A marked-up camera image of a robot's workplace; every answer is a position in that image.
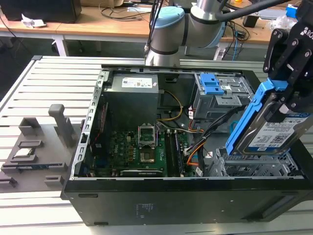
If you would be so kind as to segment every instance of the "hard drive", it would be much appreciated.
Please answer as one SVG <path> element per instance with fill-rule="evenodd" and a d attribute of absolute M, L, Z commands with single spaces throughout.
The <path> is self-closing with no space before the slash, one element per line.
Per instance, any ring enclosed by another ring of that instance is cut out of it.
<path fill-rule="evenodd" d="M 278 102 L 279 93 L 270 93 L 261 110 L 250 120 L 246 128 L 234 141 L 232 155 L 281 155 L 300 138 L 313 124 L 313 116 L 308 113 L 288 111 L 281 122 L 267 122 L 268 110 Z"/>

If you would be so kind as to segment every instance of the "floor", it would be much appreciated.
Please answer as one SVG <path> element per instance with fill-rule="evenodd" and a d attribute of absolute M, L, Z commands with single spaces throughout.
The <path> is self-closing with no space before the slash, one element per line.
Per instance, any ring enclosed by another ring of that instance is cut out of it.
<path fill-rule="evenodd" d="M 23 69 L 27 66 L 32 55 L 53 55 L 59 54 L 51 50 L 52 40 L 24 38 L 23 44 L 15 40 L 12 48 L 0 48 L 0 100 L 19 77 Z M 144 43 L 123 43 L 123 42 L 101 42 L 102 51 L 97 52 L 95 43 L 91 41 L 82 41 L 84 51 L 79 52 L 80 44 L 78 41 L 68 41 L 67 46 L 70 56 L 98 56 L 98 57 L 124 57 L 124 58 L 142 58 Z M 184 48 L 179 50 L 183 59 L 202 59 L 212 60 L 215 48 L 190 48 L 190 55 L 184 55 Z M 240 61 L 263 61 L 266 50 L 245 48 L 238 56 Z M 227 55 L 225 60 L 232 60 L 231 55 Z"/>

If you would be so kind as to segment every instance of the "motherboard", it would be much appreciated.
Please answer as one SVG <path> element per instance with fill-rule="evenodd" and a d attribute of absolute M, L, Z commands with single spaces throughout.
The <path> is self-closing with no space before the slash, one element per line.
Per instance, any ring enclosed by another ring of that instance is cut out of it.
<path fill-rule="evenodd" d="M 170 142 L 170 136 L 178 142 Z M 114 131 L 111 136 L 109 153 L 96 155 L 92 160 L 91 175 L 95 177 L 168 177 L 183 175 L 188 171 L 184 166 L 183 151 L 189 147 L 184 132 L 155 132 L 155 145 L 140 146 L 141 142 L 153 141 L 151 133 L 138 131 Z M 180 154 L 172 153 L 177 149 Z"/>

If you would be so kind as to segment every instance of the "ram slot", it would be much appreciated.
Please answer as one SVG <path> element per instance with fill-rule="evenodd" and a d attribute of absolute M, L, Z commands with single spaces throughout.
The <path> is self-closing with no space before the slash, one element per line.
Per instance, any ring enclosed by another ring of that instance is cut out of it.
<path fill-rule="evenodd" d="M 179 162 L 178 162 L 178 152 L 179 145 L 176 133 L 165 133 L 165 154 L 166 154 L 166 166 L 168 177 L 179 177 Z"/>

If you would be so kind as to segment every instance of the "white table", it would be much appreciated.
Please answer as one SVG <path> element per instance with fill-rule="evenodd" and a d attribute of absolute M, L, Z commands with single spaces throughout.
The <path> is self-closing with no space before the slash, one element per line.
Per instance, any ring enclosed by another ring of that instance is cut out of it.
<path fill-rule="evenodd" d="M 8 157 L 23 117 L 34 116 L 40 124 L 55 123 L 48 116 L 52 103 L 63 103 L 72 123 L 85 117 L 101 64 L 143 64 L 142 59 L 53 57 L 32 60 L 0 103 L 0 165 Z M 194 67 L 243 68 L 266 78 L 262 63 L 182 60 Z M 310 152 L 312 132 L 303 142 Z M 212 234 L 313 234 L 313 202 L 304 202 L 269 223 L 231 223 L 165 226 L 86 227 L 69 201 L 59 191 L 0 194 L 1 235 L 139 235 L 185 233 Z"/>

